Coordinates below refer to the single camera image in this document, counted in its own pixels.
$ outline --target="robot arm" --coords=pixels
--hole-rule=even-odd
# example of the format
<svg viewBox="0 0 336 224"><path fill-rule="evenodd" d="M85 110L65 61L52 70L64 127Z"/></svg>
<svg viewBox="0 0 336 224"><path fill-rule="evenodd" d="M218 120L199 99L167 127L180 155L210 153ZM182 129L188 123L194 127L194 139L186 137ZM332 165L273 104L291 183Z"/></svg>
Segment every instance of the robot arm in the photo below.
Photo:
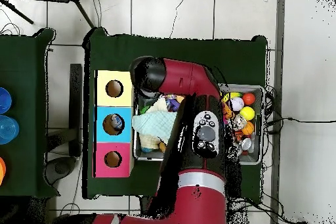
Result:
<svg viewBox="0 0 336 224"><path fill-rule="evenodd" d="M140 57L130 67L143 97L185 95L161 164L151 219L125 216L118 224L226 224L224 139L220 91L200 64Z"/></svg>

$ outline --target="towel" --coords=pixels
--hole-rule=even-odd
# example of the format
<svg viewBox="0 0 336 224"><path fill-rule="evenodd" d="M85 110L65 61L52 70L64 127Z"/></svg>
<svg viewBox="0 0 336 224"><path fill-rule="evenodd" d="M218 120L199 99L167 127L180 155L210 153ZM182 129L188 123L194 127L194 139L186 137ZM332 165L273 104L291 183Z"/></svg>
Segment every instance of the towel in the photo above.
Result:
<svg viewBox="0 0 336 224"><path fill-rule="evenodd" d="M176 112L167 111L146 112L143 115L133 116L132 126L140 134L158 137L167 144L176 115Z"/></svg>
<svg viewBox="0 0 336 224"><path fill-rule="evenodd" d="M165 99L160 97L145 113L150 113L153 111L167 111L167 105L165 103ZM153 150L157 150L159 148L159 144L161 140L158 137L154 137L151 135L143 135L139 133L140 144L142 148L149 148Z"/></svg>

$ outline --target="blue cup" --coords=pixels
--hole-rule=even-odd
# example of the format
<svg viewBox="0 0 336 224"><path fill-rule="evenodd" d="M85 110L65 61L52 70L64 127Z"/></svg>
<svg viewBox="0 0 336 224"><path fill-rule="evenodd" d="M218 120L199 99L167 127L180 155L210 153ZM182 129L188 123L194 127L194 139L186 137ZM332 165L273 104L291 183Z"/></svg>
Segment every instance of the blue cup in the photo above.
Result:
<svg viewBox="0 0 336 224"><path fill-rule="evenodd" d="M8 111L12 104L12 97L9 92L0 88L0 114L3 114Z"/></svg>
<svg viewBox="0 0 336 224"><path fill-rule="evenodd" d="M11 142L18 136L18 122L13 118L0 115L0 145Z"/></svg>

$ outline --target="green table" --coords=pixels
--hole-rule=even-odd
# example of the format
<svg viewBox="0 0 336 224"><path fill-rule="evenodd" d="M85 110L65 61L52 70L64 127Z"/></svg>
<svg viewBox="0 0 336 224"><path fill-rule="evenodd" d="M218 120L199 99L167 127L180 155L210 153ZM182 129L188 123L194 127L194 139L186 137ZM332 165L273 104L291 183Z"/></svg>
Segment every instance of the green table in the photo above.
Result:
<svg viewBox="0 0 336 224"><path fill-rule="evenodd" d="M13 117L20 132L0 156L7 167L0 196L52 197L57 190L43 177L46 152L45 61L54 31L44 29L34 36L0 35L0 87L12 95Z"/></svg>
<svg viewBox="0 0 336 224"><path fill-rule="evenodd" d="M92 29L86 36L83 126L83 195L154 195L159 179L159 162L135 161L129 178L93 178L93 118L95 70L128 71L139 56L164 56L205 64L220 81L219 67L228 83L261 85L265 83L264 37L252 41L231 39L155 39L135 35L108 36L104 28ZM242 166L241 196L260 201L261 164Z"/></svg>

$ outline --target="shape sorter box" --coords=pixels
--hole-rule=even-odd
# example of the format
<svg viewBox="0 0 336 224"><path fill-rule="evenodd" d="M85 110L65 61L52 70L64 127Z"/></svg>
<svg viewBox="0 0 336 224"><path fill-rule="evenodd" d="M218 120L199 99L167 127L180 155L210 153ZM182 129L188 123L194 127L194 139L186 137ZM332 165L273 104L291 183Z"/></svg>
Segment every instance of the shape sorter box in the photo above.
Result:
<svg viewBox="0 0 336 224"><path fill-rule="evenodd" d="M134 165L131 125L134 104L130 73L96 70L95 77L93 177L129 177ZM107 92L107 85L111 81L121 84L121 94L117 97L111 97ZM104 120L108 122L112 114L119 115L123 120L123 130L117 135L107 131L108 134L103 128ZM105 163L105 155L109 152L117 152L121 157L121 163L117 167L110 167Z"/></svg>
<svg viewBox="0 0 336 224"><path fill-rule="evenodd" d="M133 85L129 72L111 70L96 70L96 103L98 106L129 107L133 104ZM110 81L118 81L121 84L121 94L111 97L106 92L106 86Z"/></svg>
<svg viewBox="0 0 336 224"><path fill-rule="evenodd" d="M123 178L129 177L134 165L131 143L97 143L96 144L96 174L97 178ZM105 155L117 152L121 156L118 167L111 168L105 163Z"/></svg>

